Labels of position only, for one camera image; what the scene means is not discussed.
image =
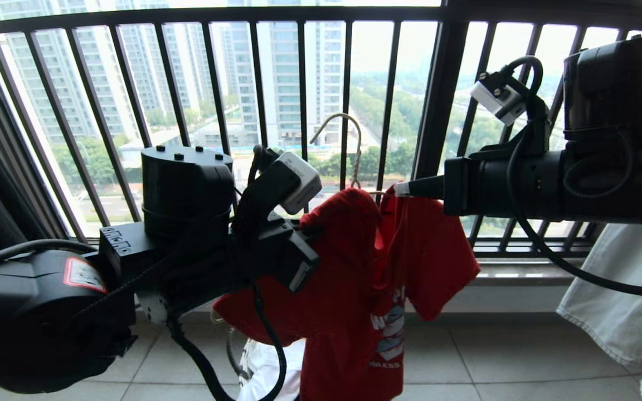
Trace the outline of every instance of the wire hanger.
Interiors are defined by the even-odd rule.
[[[323,129],[326,128],[326,124],[328,124],[329,121],[331,121],[332,119],[335,119],[336,117],[342,117],[342,118],[344,118],[346,120],[351,121],[353,123],[353,125],[356,125],[356,131],[358,132],[358,146],[356,147],[356,160],[353,163],[353,175],[351,176],[351,188],[353,188],[353,185],[355,184],[356,188],[362,190],[363,188],[361,188],[361,183],[358,180],[358,170],[359,170],[360,165],[361,165],[361,155],[362,155],[362,152],[361,152],[361,127],[358,124],[358,121],[356,121],[356,119],[354,119],[354,117],[352,117],[352,116],[350,116],[349,114],[346,114],[346,113],[336,113],[336,114],[332,114],[332,115],[328,116],[326,121],[324,121],[323,124],[321,124],[321,127],[318,130],[316,130],[316,134],[314,134],[313,138],[311,138],[311,140],[309,140],[309,144],[313,144],[314,141],[316,139],[318,139],[319,135],[321,135],[321,132],[323,131]],[[383,192],[381,190],[368,190],[366,192],[367,193],[371,193],[373,195],[383,195],[383,194],[385,194],[385,192]]]

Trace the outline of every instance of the black railing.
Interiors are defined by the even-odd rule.
[[[400,26],[403,21],[436,21],[435,48],[431,61],[430,76],[428,78],[427,92],[423,116],[421,119],[420,132],[416,148],[415,162],[413,164],[413,176],[423,177],[435,175],[441,162],[441,154],[445,145],[446,132],[451,108],[453,107],[454,91],[459,76],[460,64],[464,53],[464,46],[467,38],[469,21],[488,21],[487,31],[484,36],[484,44],[481,49],[476,74],[486,71],[489,62],[490,51],[494,43],[497,23],[530,22],[533,23],[532,35],[528,41],[527,54],[534,54],[537,50],[538,41],[542,34],[543,25],[546,23],[557,23],[558,25],[573,25],[577,27],[573,39],[571,52],[578,51],[589,26],[611,26],[619,29],[617,39],[626,38],[628,30],[642,30],[642,7],[615,6],[606,3],[578,2],[574,0],[546,2],[535,2],[537,4],[526,5],[518,0],[507,0],[495,2],[495,0],[463,0],[458,2],[444,2],[443,7],[273,7],[273,8],[194,8],[194,9],[146,9],[132,11],[108,11],[96,13],[68,14],[56,16],[40,16],[17,20],[0,21],[0,34],[23,33],[25,34],[28,47],[31,50],[36,70],[46,92],[46,97],[51,104],[53,114],[61,129],[64,142],[71,153],[76,170],[82,180],[82,184],[89,194],[96,215],[104,226],[110,224],[103,204],[87,170],[84,158],[81,155],[76,139],[71,132],[69,122],[66,120],[64,109],[54,89],[51,75],[46,67],[44,57],[41,53],[41,46],[36,38],[36,31],[42,30],[64,30],[69,39],[74,61],[82,79],[87,101],[91,106],[94,120],[105,145],[105,150],[110,158],[115,177],[123,192],[125,204],[130,210],[134,221],[140,221],[140,213],[135,203],[132,190],[128,185],[123,166],[115,149],[112,135],[104,119],[104,112],[100,107],[96,89],[91,79],[89,67],[84,55],[82,55],[81,44],[76,35],[77,28],[90,26],[107,26],[110,31],[110,38],[114,46],[115,55],[120,74],[125,86],[125,93],[132,107],[133,117],[140,140],[145,147],[150,147],[153,142],[150,139],[150,132],[145,124],[143,108],[141,107],[138,92],[133,82],[132,66],[123,48],[120,33],[121,25],[146,25],[153,24],[158,39],[160,55],[162,56],[165,77],[170,92],[171,102],[178,128],[180,130],[181,143],[189,145],[189,132],[185,121],[185,113],[180,99],[175,76],[173,74],[173,63],[171,54],[168,52],[168,44],[164,28],[166,23],[201,23],[203,31],[204,46],[207,53],[207,65],[211,75],[212,97],[215,102],[217,122],[219,124],[222,151],[230,154],[231,147],[227,134],[225,122],[225,107],[222,104],[222,91],[220,79],[217,73],[216,55],[213,51],[211,37],[211,23],[241,21],[249,23],[251,39],[252,65],[256,83],[256,104],[258,107],[258,126],[260,128],[260,139],[263,145],[268,144],[268,135],[265,119],[264,87],[262,85],[260,49],[257,37],[257,23],[259,21],[295,21],[296,35],[298,35],[298,66],[300,86],[300,129],[301,129],[301,155],[308,159],[308,116],[307,116],[307,87],[306,87],[306,65],[305,65],[305,24],[309,21],[344,21],[346,23],[346,52],[344,53],[344,69],[342,76],[342,111],[349,112],[349,87],[351,76],[351,53],[353,23],[355,21],[391,21],[393,23],[392,42],[390,46],[390,63],[387,76],[387,93],[385,98],[385,109],[382,119],[382,135],[380,149],[380,165],[377,171],[376,188],[381,190],[384,186],[384,170],[386,165],[387,148],[390,132],[390,116],[394,94],[394,84],[397,69],[398,48],[400,43]],[[23,131],[33,147],[33,153],[41,164],[46,181],[51,186],[56,202],[61,206],[64,218],[73,229],[74,235],[81,241],[85,241],[84,231],[81,230],[79,221],[69,205],[64,191],[56,179],[56,173],[50,160],[44,152],[43,146],[35,132],[35,125],[26,112],[25,101],[21,96],[24,88],[17,88],[11,73],[11,66],[7,65],[2,46],[0,44],[0,77],[3,89],[6,90],[13,104],[12,115],[18,116]],[[519,79],[526,82],[528,69],[522,69]],[[551,104],[551,125],[555,124],[560,114],[563,103],[562,83],[556,88],[556,96]],[[467,151],[471,136],[472,124],[476,115],[477,102],[474,99],[469,101],[466,109],[466,118],[461,131],[457,155],[464,155]],[[341,124],[341,170],[339,175],[339,187],[346,185],[346,160],[348,122],[344,120]],[[13,124],[15,134],[18,129]],[[506,142],[512,134],[512,127],[508,126],[502,131],[501,141]],[[483,216],[476,216],[474,224],[469,232],[469,240],[473,244],[477,256],[507,256],[507,257],[533,257],[538,253],[533,249],[525,238],[514,238],[515,220],[510,220],[501,238],[485,238],[479,235],[482,226]],[[579,236],[584,223],[573,224],[565,237],[545,238],[547,243],[564,257],[585,256],[591,248],[590,238],[596,231],[596,226],[588,224],[586,233]],[[538,234],[545,237],[549,226],[548,221],[543,221],[538,228]]]

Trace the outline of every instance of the tile floor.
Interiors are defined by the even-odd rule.
[[[225,390],[239,387],[227,362],[225,328],[186,325],[217,370]],[[0,401],[199,401],[212,397],[199,371],[166,331],[135,327],[140,339],[104,375],[53,394],[0,389]],[[407,327],[405,390],[400,400],[639,401],[642,364],[627,370],[565,324]]]

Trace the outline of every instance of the warning label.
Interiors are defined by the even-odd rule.
[[[105,283],[100,274],[93,266],[76,257],[69,257],[66,261],[66,272],[64,272],[64,284],[72,287],[84,287],[107,294]]]

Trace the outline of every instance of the balcony railing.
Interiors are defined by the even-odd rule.
[[[417,135],[415,148],[415,160],[413,162],[412,176],[415,178],[435,175],[438,173],[444,155],[454,153],[464,155],[468,153],[468,144],[472,135],[472,126],[478,113],[477,102],[474,99],[467,105],[454,104],[454,96],[458,82],[458,76],[463,56],[466,51],[468,30],[472,21],[486,21],[484,40],[479,51],[479,62],[476,65],[476,74],[486,71],[496,40],[497,28],[500,23],[524,22],[531,23],[532,30],[528,38],[528,46],[525,54],[535,54],[542,38],[543,27],[547,25],[569,25],[575,27],[571,47],[568,54],[578,51],[584,43],[587,30],[592,26],[610,26],[617,30],[616,40],[627,37],[631,30],[642,30],[642,7],[629,7],[611,5],[611,3],[586,3],[579,6],[576,2],[535,2],[535,5],[527,5],[525,2],[507,1],[494,2],[491,0],[471,0],[444,3],[442,7],[245,7],[245,8],[165,8],[165,9],[144,9],[130,11],[105,11],[94,13],[65,14],[55,16],[38,16],[33,18],[21,18],[0,21],[0,35],[17,33],[23,34],[26,44],[33,58],[36,71],[41,79],[46,99],[51,104],[51,109],[56,122],[63,135],[63,140],[70,152],[71,159],[76,171],[80,176],[87,197],[90,198],[96,216],[103,226],[110,225],[109,216],[104,208],[91,171],[86,165],[86,155],[82,154],[77,144],[77,137],[71,129],[71,122],[67,119],[65,107],[57,94],[51,71],[46,66],[46,58],[42,51],[42,43],[36,35],[37,31],[63,30],[68,40],[68,46],[74,59],[76,69],[80,75],[82,88],[86,95],[96,129],[105,146],[105,152],[110,159],[117,180],[122,190],[125,205],[133,221],[140,221],[139,199],[130,188],[125,168],[118,155],[114,143],[114,136],[106,123],[105,113],[96,94],[96,88],[91,78],[91,71],[87,65],[81,40],[77,30],[92,26],[104,26],[110,34],[112,41],[115,62],[120,69],[120,76],[125,87],[127,96],[132,107],[133,119],[139,132],[140,140],[145,147],[153,145],[145,113],[141,106],[141,99],[135,88],[133,79],[133,65],[128,59],[123,44],[121,27],[126,25],[153,25],[157,44],[161,55],[164,69],[164,78],[172,102],[172,109],[179,129],[180,142],[183,145],[191,144],[191,136],[186,124],[183,102],[181,102],[181,89],[175,80],[175,65],[168,48],[165,27],[169,23],[198,23],[202,28],[203,43],[206,50],[204,62],[209,68],[211,80],[212,98],[214,99],[216,119],[219,129],[221,148],[224,153],[232,154],[227,124],[225,122],[225,106],[222,99],[220,72],[217,70],[220,54],[214,52],[214,45],[211,33],[211,24],[217,22],[242,22],[248,24],[248,32],[251,44],[251,64],[253,67],[255,100],[258,107],[258,124],[260,142],[268,144],[267,113],[265,111],[265,91],[269,90],[262,84],[262,66],[260,61],[260,45],[257,26],[260,21],[267,22],[292,22],[296,25],[296,40],[298,41],[298,76],[300,94],[300,129],[301,129],[301,155],[308,159],[308,99],[307,99],[307,71],[306,71],[306,24],[318,21],[342,21],[346,23],[346,33],[341,38],[344,42],[343,70],[342,70],[342,99],[341,109],[349,112],[350,81],[351,81],[351,56],[352,38],[354,23],[357,21],[389,21],[392,23],[392,39],[390,43],[390,63],[387,72],[387,91],[385,94],[385,106],[382,118],[382,130],[380,132],[380,162],[377,171],[377,183],[375,189],[381,190],[384,186],[384,172],[387,164],[390,121],[392,115],[393,96],[395,91],[395,79],[397,76],[397,64],[400,43],[400,28],[404,21],[433,21],[437,23],[435,36],[435,48],[431,57],[430,74],[428,76],[426,94],[424,98],[424,109],[421,117],[420,129]],[[63,221],[54,221],[52,216],[60,216],[55,210],[51,213],[42,213],[41,218],[48,218],[54,225],[58,224],[62,231],[66,226],[81,241],[86,241],[86,235],[81,228],[79,219],[70,203],[70,196],[57,178],[56,168],[46,147],[41,142],[37,130],[41,130],[27,112],[26,99],[23,95],[25,88],[16,79],[16,74],[7,61],[5,50],[0,43],[0,108],[4,117],[8,118],[10,124],[6,124],[6,118],[0,119],[0,124],[7,128],[2,129],[0,142],[4,139],[18,143],[21,149],[28,152],[30,144],[32,155],[29,155],[31,165],[40,165],[43,176],[38,177],[41,188],[50,188],[53,194],[52,205],[60,210]],[[519,72],[520,81],[528,81],[528,69]],[[551,124],[560,121],[561,106],[563,103],[563,91],[561,80],[556,88],[551,91],[555,93],[551,102]],[[460,107],[464,114],[464,122],[461,124],[459,143],[455,149],[447,149],[448,125],[451,119],[451,112]],[[504,127],[498,133],[500,142],[509,140],[513,132],[512,127]],[[347,170],[347,142],[348,124],[344,120],[341,124],[341,168],[339,169],[339,188],[346,186]],[[24,182],[25,185],[34,185],[31,177]],[[46,205],[39,204],[39,209],[46,209]],[[482,236],[482,223],[486,219],[483,216],[466,218],[463,220],[468,227],[468,237],[474,246],[477,256],[491,257],[536,257],[538,253],[526,238],[515,227],[515,220],[510,220],[504,225],[502,236]],[[570,226],[564,236],[547,236],[550,222],[537,222],[538,233],[545,237],[550,246],[558,251],[563,257],[583,257],[591,248],[592,238],[596,232],[595,224],[577,222]]]

